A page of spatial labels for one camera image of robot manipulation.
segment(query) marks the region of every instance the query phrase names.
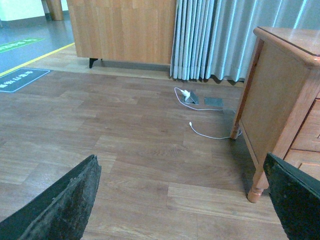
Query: baseboard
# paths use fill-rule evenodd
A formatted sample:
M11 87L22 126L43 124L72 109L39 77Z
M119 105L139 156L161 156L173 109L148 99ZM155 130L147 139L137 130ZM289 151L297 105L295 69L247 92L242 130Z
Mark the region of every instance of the baseboard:
M25 19L18 19L12 21L1 21L4 28L25 28L25 27L32 27L36 25L45 24L47 22L45 16L37 16L37 17L30 17Z
M68 11L68 10L62 11L62 13L63 13L63 17L64 17L64 18L67 18L67 19L70 18L70 15L69 15L69 11ZM49 20L49 21L52 20L49 12L45 13L45 19L47 19L47 20Z

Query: white cable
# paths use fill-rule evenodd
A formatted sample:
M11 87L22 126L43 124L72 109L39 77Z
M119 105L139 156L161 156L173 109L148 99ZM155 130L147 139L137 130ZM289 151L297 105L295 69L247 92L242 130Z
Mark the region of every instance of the white cable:
M218 139L218 140L221 140L221 139L229 139L230 137L229 136L226 136L226 137L213 137L213 136L207 136L207 135L203 135L199 132L197 132L194 127L192 126L192 123L189 122L189 125L190 127L192 128L192 130L196 133L196 134L199 134L200 136L203 136L203 137L206 137L206 138L210 138L210 139Z
M230 111L236 113L235 110L230 109L230 108L225 108L225 109L201 108L201 109L198 109L198 108L194 108L194 107L188 106L188 105L184 104L184 103L179 99L178 94L177 94L177 89L180 90L183 95L185 95L186 92L188 92L188 91L186 91L186 90L181 90L181 89L178 88L178 87L175 87L175 88L174 88L174 93L175 93L176 98L178 99L178 101L179 101L183 106L185 106L185 107L187 107L187 108L190 108L190 109L193 109L193 110L197 110L197 111L223 111L223 110L230 110ZM222 140L222 139L229 139L229 138L230 138L229 136L226 136L226 137L207 136L207 135L204 135L204 134L201 134L201 133L197 132L197 131L193 128L191 122L189 122L189 125L190 125L190 127L192 128L192 130L193 130L196 134L198 134L198 135L200 135L200 136L203 136L203 137L206 137L206 138L209 138L209 139Z

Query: light blue curtain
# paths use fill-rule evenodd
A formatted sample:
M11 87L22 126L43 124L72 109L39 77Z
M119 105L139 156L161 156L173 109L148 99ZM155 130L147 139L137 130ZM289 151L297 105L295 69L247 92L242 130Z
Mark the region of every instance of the light blue curtain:
M214 4L214 0L177 0L170 68L173 78L204 78Z
M320 30L320 0L178 0L176 9L171 75L182 80L243 81L258 26Z

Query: wooden desk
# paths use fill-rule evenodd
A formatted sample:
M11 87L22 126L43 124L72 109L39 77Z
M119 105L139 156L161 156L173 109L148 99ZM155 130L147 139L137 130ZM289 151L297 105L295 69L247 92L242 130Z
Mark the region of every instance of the wooden desk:
M256 171L255 203L268 182L267 152L320 180L320 30L257 27L230 137L243 132Z
M78 57L169 65L177 0L67 0Z

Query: wall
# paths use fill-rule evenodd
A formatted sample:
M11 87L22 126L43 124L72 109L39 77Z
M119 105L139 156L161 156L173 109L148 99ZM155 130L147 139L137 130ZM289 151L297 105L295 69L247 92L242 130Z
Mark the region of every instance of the wall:
M44 16L39 0L0 0L0 19L13 21Z

